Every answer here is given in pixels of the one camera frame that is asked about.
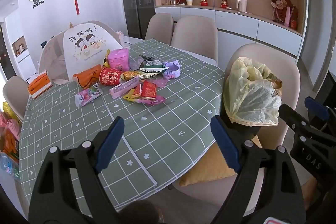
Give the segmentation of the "orange snack bag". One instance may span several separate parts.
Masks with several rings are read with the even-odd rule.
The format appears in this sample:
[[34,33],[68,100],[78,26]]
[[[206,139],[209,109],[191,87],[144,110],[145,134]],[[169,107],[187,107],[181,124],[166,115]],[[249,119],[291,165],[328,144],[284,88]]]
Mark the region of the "orange snack bag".
[[98,64],[81,73],[73,75],[73,78],[82,89],[87,89],[98,82],[101,70],[101,65]]

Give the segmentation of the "pink long wrapper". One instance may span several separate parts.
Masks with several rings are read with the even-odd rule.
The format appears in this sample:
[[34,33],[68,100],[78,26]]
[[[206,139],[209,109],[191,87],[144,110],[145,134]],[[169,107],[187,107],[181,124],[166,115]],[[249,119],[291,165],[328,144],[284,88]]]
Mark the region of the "pink long wrapper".
[[117,86],[112,87],[109,92],[113,99],[116,99],[124,94],[128,93],[131,89],[136,88],[139,85],[140,78],[139,76],[135,76],[134,78],[120,83]]

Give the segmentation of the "red paper cup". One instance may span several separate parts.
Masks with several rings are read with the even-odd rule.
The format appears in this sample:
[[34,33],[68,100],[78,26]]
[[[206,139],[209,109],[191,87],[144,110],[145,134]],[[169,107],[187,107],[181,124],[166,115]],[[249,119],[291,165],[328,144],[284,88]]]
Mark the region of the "red paper cup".
[[104,67],[99,75],[99,82],[105,86],[116,86],[120,84],[122,71],[114,68]]

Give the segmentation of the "gold snack wrapper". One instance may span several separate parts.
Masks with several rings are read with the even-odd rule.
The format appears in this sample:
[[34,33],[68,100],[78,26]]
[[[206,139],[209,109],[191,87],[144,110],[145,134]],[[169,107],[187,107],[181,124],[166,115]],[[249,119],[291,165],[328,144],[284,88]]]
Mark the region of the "gold snack wrapper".
[[157,73],[151,73],[151,72],[143,72],[143,71],[125,71],[121,74],[120,78],[123,81],[129,81],[136,76],[138,76],[141,80],[145,79],[151,79],[155,76],[157,76]]

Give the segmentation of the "red packet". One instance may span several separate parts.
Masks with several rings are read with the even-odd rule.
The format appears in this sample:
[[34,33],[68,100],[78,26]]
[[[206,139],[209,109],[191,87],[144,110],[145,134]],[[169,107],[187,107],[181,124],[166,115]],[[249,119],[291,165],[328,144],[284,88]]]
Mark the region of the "red packet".
[[157,85],[149,81],[144,81],[142,83],[141,97],[152,100],[156,98],[156,95]]

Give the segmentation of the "green white milk carton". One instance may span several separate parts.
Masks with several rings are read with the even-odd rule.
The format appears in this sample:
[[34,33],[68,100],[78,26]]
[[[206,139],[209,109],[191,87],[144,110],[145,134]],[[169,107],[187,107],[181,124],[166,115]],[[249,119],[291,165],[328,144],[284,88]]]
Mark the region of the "green white milk carton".
[[164,73],[168,69],[160,60],[145,60],[139,67],[139,70],[145,73]]

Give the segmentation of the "black grey wrapper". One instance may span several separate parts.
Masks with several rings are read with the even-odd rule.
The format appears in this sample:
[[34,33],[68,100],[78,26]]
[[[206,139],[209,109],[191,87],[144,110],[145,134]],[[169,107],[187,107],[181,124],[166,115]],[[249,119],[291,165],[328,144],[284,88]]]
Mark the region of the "black grey wrapper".
[[147,60],[147,61],[154,61],[155,60],[154,57],[149,57],[149,56],[141,55],[141,54],[139,54],[139,56],[141,56],[144,60]]

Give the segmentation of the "pink candy wrapper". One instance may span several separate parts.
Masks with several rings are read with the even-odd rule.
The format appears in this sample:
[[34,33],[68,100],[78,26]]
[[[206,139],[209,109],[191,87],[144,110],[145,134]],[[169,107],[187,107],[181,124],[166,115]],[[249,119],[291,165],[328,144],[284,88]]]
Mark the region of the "pink candy wrapper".
[[100,95],[102,95],[102,90],[97,85],[92,85],[74,96],[75,105],[77,108],[81,108],[100,97]]

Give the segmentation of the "yellow seat cushion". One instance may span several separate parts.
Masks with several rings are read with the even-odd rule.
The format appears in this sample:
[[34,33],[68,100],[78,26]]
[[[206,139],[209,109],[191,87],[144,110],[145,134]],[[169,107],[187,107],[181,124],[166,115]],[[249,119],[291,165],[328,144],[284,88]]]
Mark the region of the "yellow seat cushion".
[[231,177],[236,172],[227,165],[217,143],[179,180],[179,186],[188,186]]

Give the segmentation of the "left side beige chair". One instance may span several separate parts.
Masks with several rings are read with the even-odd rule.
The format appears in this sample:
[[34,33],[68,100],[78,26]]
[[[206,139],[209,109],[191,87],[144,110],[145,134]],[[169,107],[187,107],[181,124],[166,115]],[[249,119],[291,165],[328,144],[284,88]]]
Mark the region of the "left side beige chair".
[[19,76],[13,76],[3,87],[3,96],[21,122],[24,121],[29,100],[28,83]]

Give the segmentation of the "white electric kettle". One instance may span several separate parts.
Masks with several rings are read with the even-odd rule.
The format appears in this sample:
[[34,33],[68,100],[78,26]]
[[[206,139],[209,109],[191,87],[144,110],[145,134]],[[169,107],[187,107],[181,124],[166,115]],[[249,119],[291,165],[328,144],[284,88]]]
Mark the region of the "white electric kettle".
[[247,12],[247,0],[237,0],[236,9],[238,12]]

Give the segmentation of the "middle beige chair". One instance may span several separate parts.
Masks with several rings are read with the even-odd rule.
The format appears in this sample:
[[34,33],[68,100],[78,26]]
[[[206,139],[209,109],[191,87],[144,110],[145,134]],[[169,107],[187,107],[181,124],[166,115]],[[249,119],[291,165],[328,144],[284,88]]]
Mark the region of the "middle beige chair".
[[218,60],[218,29],[215,21],[205,16],[185,16],[177,21],[172,47]]

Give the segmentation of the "red doll figurine left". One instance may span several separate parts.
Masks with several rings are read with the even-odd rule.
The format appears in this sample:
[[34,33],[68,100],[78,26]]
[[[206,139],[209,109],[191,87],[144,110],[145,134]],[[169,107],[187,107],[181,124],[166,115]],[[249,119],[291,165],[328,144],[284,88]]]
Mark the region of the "red doll figurine left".
[[201,0],[200,4],[201,4],[201,6],[208,6],[209,5],[208,0]]

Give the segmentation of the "pink toy box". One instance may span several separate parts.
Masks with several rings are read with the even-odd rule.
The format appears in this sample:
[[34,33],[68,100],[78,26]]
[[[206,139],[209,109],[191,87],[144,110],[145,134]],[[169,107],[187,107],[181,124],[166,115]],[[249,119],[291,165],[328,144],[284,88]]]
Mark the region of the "pink toy box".
[[111,51],[107,60],[111,68],[119,71],[129,70],[129,50],[127,48]]

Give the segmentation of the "far beige chair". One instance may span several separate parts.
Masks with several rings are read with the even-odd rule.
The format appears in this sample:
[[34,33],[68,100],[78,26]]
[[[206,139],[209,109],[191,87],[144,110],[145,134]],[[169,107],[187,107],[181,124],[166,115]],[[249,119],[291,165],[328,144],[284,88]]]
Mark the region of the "far beige chair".
[[159,13],[151,17],[145,40],[156,41],[170,45],[173,36],[174,21],[171,14]]

